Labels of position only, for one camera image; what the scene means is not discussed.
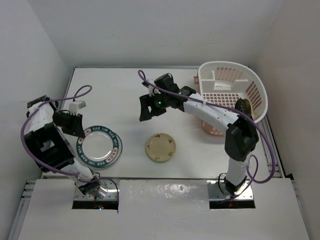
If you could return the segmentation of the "dark rimmed plate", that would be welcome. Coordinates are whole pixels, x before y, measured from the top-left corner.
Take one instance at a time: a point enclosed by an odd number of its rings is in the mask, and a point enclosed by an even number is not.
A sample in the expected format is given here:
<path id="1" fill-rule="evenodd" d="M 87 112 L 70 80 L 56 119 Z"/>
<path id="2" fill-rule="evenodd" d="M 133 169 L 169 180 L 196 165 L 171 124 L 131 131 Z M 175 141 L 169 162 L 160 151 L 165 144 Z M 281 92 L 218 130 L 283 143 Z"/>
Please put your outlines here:
<path id="1" fill-rule="evenodd" d="M 76 141 L 78 159 L 91 169 L 109 168 L 109 157 L 113 150 L 112 130 L 93 125 L 84 130 L 85 137 Z"/>

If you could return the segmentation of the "beige plate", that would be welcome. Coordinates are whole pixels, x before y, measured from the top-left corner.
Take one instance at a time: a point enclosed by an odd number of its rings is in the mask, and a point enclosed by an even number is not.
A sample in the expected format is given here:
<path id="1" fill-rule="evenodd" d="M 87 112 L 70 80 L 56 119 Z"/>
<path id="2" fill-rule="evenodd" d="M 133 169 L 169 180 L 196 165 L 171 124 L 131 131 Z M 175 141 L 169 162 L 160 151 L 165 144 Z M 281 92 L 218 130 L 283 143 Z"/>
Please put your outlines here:
<path id="1" fill-rule="evenodd" d="M 147 156 L 157 163 L 169 161 L 174 156 L 176 149 L 176 141 L 167 133 L 155 133 L 145 143 Z"/>

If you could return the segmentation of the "patterned white plate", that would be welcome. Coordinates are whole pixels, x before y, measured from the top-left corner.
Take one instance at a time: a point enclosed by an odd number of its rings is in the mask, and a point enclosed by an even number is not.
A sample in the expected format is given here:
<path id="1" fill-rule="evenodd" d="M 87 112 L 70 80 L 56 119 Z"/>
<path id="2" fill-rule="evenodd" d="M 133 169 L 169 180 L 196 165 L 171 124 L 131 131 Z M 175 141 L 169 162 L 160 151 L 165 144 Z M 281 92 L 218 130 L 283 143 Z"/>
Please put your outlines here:
<path id="1" fill-rule="evenodd" d="M 109 157 L 110 159 L 109 166 L 114 165 L 120 159 L 123 152 L 122 139 L 114 131 L 112 132 L 112 142 L 113 142 L 113 148 L 112 148 L 112 153 Z"/>

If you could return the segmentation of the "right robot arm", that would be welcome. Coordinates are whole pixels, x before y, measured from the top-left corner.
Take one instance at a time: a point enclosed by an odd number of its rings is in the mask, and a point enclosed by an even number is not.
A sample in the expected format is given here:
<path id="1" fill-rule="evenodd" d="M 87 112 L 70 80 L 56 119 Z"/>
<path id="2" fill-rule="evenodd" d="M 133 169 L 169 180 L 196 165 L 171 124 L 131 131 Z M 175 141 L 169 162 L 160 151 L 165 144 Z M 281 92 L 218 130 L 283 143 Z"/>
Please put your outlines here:
<path id="1" fill-rule="evenodd" d="M 246 161 L 259 141 L 252 118 L 204 102 L 193 88 L 178 87 L 170 73 L 156 80 L 147 79 L 142 70 L 138 75 L 148 89 L 148 94 L 139 98 L 139 121 L 148 121 L 166 113 L 167 108 L 173 108 L 201 119 L 222 133 L 224 150 L 229 157 L 224 185 L 227 193 L 234 196 L 247 179 Z"/>

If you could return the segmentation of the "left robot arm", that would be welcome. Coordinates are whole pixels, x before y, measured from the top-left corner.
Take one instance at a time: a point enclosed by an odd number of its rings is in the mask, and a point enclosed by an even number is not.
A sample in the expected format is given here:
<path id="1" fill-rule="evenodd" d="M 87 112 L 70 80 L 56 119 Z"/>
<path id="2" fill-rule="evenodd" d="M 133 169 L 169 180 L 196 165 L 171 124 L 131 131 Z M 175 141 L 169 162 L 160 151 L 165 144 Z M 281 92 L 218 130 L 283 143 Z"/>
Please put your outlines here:
<path id="1" fill-rule="evenodd" d="M 59 103 L 47 95 L 27 103 L 29 122 L 22 137 L 25 149 L 38 159 L 36 164 L 42 172 L 59 170 L 60 174 L 74 181 L 83 195 L 96 198 L 101 187 L 97 177 L 77 161 L 76 152 L 65 137 L 65 134 L 85 137 L 83 116 L 59 111 L 58 106 Z"/>

